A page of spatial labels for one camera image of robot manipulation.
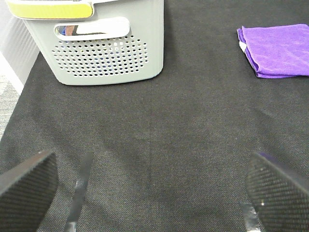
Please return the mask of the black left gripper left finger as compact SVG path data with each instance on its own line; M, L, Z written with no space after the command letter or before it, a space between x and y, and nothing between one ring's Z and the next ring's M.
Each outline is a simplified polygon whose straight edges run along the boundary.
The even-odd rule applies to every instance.
M56 155L42 151L0 176L0 230L35 232L55 197Z

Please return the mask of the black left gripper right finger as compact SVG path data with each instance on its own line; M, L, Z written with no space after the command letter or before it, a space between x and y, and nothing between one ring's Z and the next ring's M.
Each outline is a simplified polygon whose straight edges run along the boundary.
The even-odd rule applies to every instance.
M246 190L267 232L309 230L309 181L274 157L250 157Z

